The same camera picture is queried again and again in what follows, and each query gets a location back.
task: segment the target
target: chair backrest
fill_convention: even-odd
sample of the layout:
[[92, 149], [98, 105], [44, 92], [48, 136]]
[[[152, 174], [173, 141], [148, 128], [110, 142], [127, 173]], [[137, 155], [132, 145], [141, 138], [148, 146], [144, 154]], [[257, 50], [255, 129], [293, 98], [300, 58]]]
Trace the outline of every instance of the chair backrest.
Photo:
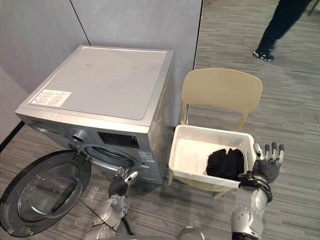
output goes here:
[[226, 68], [193, 70], [187, 74], [182, 86], [180, 123], [183, 124], [187, 105], [206, 105], [242, 113], [236, 127], [239, 130], [247, 114], [257, 107], [261, 92], [260, 79], [242, 71]]

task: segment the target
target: warning label sticker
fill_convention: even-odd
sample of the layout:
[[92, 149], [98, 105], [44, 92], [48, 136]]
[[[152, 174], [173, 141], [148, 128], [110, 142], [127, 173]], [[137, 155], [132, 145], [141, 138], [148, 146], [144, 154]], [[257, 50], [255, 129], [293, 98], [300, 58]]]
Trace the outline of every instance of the warning label sticker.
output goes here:
[[143, 162], [146, 162], [146, 163], [154, 163], [155, 162], [154, 158], [152, 157], [152, 153], [150, 151], [139, 150], [138, 154]]
[[60, 107], [70, 96], [71, 91], [57, 91], [44, 89], [40, 92], [31, 104]]

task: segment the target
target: person's leg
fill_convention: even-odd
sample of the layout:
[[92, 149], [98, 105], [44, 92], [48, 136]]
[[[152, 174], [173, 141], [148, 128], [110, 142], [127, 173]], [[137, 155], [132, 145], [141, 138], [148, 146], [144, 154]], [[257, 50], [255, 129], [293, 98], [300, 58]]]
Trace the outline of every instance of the person's leg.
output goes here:
[[261, 38], [261, 41], [255, 50], [259, 53], [268, 53], [269, 48], [273, 46], [273, 44], [277, 40], [277, 36], [279, 32], [281, 31], [281, 23], [284, 21], [284, 15], [283, 12], [286, 11], [288, 0], [280, 0], [278, 6], [276, 7], [273, 17], [268, 25], [268, 27], [265, 29], [263, 36]]
[[292, 27], [293, 24], [301, 17], [302, 13], [306, 10], [308, 4], [312, 0], [291, 0], [286, 11], [283, 13], [286, 15], [285, 22], [279, 30], [276, 39], [282, 38], [285, 33]]

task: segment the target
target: gray wall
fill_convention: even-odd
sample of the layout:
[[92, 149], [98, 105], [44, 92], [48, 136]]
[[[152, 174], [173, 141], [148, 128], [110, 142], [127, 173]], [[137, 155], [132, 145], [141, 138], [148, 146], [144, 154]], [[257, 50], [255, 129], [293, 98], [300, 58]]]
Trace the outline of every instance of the gray wall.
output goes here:
[[15, 111], [27, 96], [27, 92], [0, 67], [0, 143], [21, 121]]
[[0, 66], [28, 93], [81, 44], [68, 0], [0, 0]]
[[173, 49], [175, 122], [193, 69], [202, 0], [72, 0], [92, 45]]

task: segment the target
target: washing machine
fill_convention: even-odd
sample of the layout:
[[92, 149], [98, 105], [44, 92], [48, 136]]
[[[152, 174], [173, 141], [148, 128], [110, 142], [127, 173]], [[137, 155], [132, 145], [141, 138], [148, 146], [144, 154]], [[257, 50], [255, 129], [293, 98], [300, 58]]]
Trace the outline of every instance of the washing machine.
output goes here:
[[66, 150], [23, 169], [0, 201], [12, 236], [37, 234], [77, 202], [91, 167], [162, 184], [173, 138], [172, 50], [79, 46], [16, 110]]

